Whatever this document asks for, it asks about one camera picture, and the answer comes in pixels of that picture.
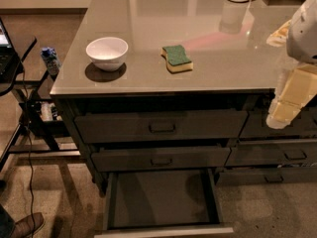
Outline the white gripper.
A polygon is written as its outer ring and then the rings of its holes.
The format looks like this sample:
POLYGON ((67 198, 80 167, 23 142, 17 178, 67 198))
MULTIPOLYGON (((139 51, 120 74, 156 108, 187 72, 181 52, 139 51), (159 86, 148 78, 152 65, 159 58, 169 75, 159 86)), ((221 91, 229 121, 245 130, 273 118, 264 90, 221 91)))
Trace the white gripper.
POLYGON ((301 62, 285 69, 279 76, 274 99, 268 109, 266 124, 283 129, 317 95, 317 0, 305 0, 286 21, 269 35, 266 43, 273 47, 286 44, 287 54, 301 62))

